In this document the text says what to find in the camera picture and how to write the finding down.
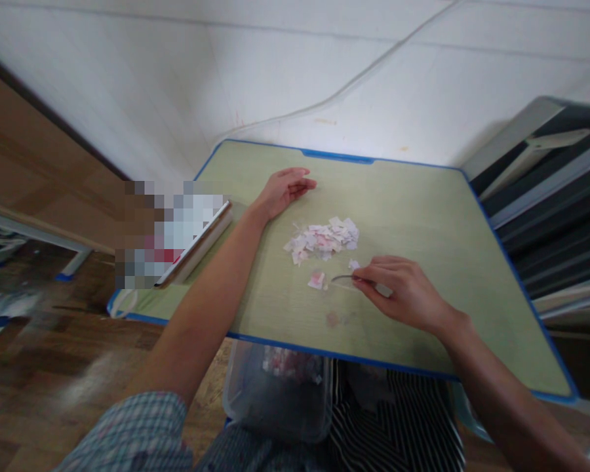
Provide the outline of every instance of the finger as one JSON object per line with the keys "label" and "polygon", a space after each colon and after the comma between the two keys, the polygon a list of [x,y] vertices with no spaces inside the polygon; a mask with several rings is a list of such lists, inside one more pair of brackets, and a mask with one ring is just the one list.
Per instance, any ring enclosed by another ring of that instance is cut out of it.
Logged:
{"label": "finger", "polygon": [[301,190],[304,190],[304,189],[308,190],[308,187],[305,187],[305,186],[291,186],[291,187],[288,188],[288,192],[291,195],[293,195],[294,193],[297,193],[297,192],[299,192]]}
{"label": "finger", "polygon": [[303,176],[306,174],[310,174],[310,170],[306,169],[305,167],[289,167],[286,169],[282,169],[282,170],[278,170],[275,175],[278,177],[284,177],[288,174],[293,174],[293,173],[301,173]]}
{"label": "finger", "polygon": [[385,313],[386,311],[391,311],[392,302],[389,298],[385,297],[383,294],[378,292],[373,285],[367,283],[365,281],[355,280],[353,284],[356,288],[358,288],[363,294],[371,300],[371,302],[378,308],[380,311]]}
{"label": "finger", "polygon": [[396,285],[394,274],[395,272],[383,269],[382,267],[377,267],[376,265],[361,267],[352,273],[352,275],[355,275],[356,277],[381,283],[389,288],[393,288]]}
{"label": "finger", "polygon": [[410,269],[410,264],[406,262],[386,262],[380,264],[371,264],[372,266],[380,267],[381,269],[386,269],[394,272],[399,271],[408,271]]}
{"label": "finger", "polygon": [[413,262],[410,259],[399,256],[376,256],[372,258],[371,264],[386,264],[390,262]]}
{"label": "finger", "polygon": [[293,200],[297,200],[300,197],[303,197],[306,193],[308,193],[308,189],[305,188],[305,189],[301,189],[301,190],[299,190],[299,191],[297,191],[295,193],[291,193],[290,194],[290,197]]}
{"label": "finger", "polygon": [[290,176],[284,176],[282,177],[282,179],[288,179],[287,183],[288,186],[304,186],[304,187],[308,187],[308,188],[315,188],[317,187],[317,181],[313,180],[313,179],[307,179],[307,178],[302,178],[302,176],[300,176],[300,178],[297,179],[290,179]]}

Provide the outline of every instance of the hand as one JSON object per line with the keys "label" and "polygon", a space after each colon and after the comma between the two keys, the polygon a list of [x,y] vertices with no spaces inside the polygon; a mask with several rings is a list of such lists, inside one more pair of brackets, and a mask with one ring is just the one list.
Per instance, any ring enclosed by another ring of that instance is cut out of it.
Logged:
{"label": "hand", "polygon": [[[395,256],[375,257],[353,275],[358,277],[354,286],[382,313],[438,338],[456,327],[458,321],[469,320],[441,298],[417,262]],[[382,284],[393,293],[385,297],[368,281]]]}
{"label": "hand", "polygon": [[303,167],[291,167],[276,172],[269,177],[269,181],[253,205],[261,208],[272,220],[291,202],[317,187],[316,180],[304,178],[307,174],[310,174],[310,170]]}

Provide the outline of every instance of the plaid shirt sleeve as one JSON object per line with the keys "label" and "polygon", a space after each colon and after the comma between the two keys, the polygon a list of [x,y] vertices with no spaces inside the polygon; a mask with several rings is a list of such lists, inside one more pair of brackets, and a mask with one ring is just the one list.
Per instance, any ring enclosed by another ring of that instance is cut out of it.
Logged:
{"label": "plaid shirt sleeve", "polygon": [[57,471],[187,471],[186,406],[172,392],[148,392],[112,406]]}

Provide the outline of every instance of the light green desk surface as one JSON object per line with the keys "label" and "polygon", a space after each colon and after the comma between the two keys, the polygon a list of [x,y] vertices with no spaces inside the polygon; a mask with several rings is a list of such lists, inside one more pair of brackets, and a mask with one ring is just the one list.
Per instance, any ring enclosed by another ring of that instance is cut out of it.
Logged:
{"label": "light green desk surface", "polygon": [[[332,277],[349,273],[350,258],[365,266],[376,255],[399,255],[420,263],[441,295],[472,317],[481,338],[527,387],[560,397],[574,394],[460,171],[320,159],[298,149],[225,141],[198,180],[225,184],[235,203],[236,222],[271,173],[295,166],[309,168],[319,186],[267,227],[232,336],[453,376],[450,359],[433,336],[388,319],[359,292],[307,286],[315,269]],[[356,223],[361,231],[358,249],[341,251],[327,262],[312,258],[301,267],[294,265],[283,250],[293,235],[293,222],[323,225],[333,216]],[[132,312],[170,319],[235,222],[187,285],[141,290]],[[331,312],[341,320],[334,327],[326,321]]]}

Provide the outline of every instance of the black and white striped fabric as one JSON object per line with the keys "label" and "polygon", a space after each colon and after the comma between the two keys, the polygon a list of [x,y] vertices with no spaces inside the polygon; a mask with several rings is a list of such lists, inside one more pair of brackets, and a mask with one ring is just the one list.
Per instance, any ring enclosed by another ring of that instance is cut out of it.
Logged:
{"label": "black and white striped fabric", "polygon": [[[373,382],[352,382],[357,364],[332,361],[333,462],[348,471],[462,471],[463,444],[446,382],[382,370]],[[358,385],[367,391],[358,392]]]}

